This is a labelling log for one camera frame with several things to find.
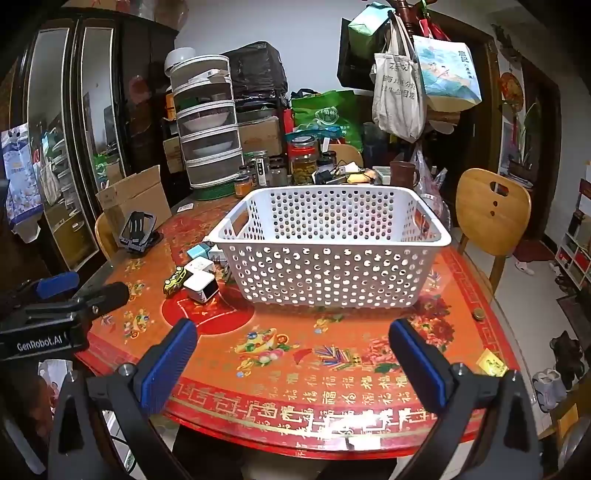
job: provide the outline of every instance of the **white plastic basket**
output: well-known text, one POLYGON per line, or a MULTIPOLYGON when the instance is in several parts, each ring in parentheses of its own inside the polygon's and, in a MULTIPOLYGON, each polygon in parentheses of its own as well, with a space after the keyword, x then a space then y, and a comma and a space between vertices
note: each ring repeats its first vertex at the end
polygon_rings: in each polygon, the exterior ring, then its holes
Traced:
POLYGON ((208 237, 248 300, 333 307, 412 305, 451 242, 413 191, 366 185, 256 190, 208 237))

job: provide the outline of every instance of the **white stacked container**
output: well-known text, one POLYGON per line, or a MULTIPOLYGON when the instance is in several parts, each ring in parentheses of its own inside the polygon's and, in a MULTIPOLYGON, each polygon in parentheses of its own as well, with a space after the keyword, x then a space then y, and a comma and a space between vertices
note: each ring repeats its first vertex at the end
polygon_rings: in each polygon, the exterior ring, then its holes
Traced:
POLYGON ((191 187, 234 180, 243 159, 229 59, 208 55, 185 60, 170 70, 170 80, 191 187))

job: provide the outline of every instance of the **white bowl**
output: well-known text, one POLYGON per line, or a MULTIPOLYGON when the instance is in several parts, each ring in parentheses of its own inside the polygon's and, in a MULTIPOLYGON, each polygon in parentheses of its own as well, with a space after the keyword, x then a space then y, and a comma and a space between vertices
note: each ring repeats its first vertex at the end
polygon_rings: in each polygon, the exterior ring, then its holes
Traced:
POLYGON ((196 148, 195 150, 193 150, 193 154, 196 157, 200 158, 209 157, 210 155, 217 155, 218 153, 223 153, 229 150, 232 146, 232 143, 233 141, 230 140, 229 142, 218 143, 216 145, 211 145, 209 147, 196 148))
POLYGON ((164 73, 167 77, 170 77, 170 69, 172 67, 174 67, 177 63, 192 59, 196 56, 197 52, 192 47, 175 48, 174 50, 168 52, 168 55, 166 55, 166 60, 164 60, 164 73))
POLYGON ((192 133, 202 132, 211 128, 221 127, 228 119, 230 112, 215 113, 213 115, 206 115, 199 118, 194 118, 185 122, 184 127, 192 133))

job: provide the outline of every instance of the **wooden chair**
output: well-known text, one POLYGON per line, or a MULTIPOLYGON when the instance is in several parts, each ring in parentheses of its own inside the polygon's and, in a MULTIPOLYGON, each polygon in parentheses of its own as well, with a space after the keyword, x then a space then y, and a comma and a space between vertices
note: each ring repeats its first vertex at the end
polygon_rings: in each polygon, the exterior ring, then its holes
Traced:
POLYGON ((329 150, 336 152, 337 165, 354 161, 358 167, 363 168, 363 157, 353 145, 330 144, 329 150))
POLYGON ((468 241, 495 257, 488 278, 491 293, 499 286, 509 255, 521 240, 530 221, 530 194, 518 183, 496 173, 471 168, 457 184, 457 221, 462 229, 458 252, 468 241))
POLYGON ((119 249, 119 247, 115 242, 111 226, 109 225, 104 212, 101 213, 96 220, 95 235, 100 251, 103 252, 103 255, 107 258, 107 260, 110 260, 113 255, 115 255, 115 252, 119 249))

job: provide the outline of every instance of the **plastic bag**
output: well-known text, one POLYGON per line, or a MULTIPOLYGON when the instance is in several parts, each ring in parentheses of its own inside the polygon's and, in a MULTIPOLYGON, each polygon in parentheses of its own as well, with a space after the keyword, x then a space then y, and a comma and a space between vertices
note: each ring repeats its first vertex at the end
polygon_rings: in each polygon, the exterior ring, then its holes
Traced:
POLYGON ((291 108, 299 130, 341 127, 345 141, 363 151, 359 108, 352 90, 331 90, 320 95, 292 98, 291 108))
POLYGON ((223 55, 230 59, 235 97, 273 90, 287 93, 287 77, 281 56, 270 43, 251 43, 223 55))
POLYGON ((429 208, 437 215, 443 226, 447 231, 452 229, 452 219, 449 213, 449 207, 441 198, 438 184, 433 180, 431 171, 423 157, 423 147, 418 143, 414 149, 411 162, 418 168, 419 181, 414 191, 425 201, 429 208))

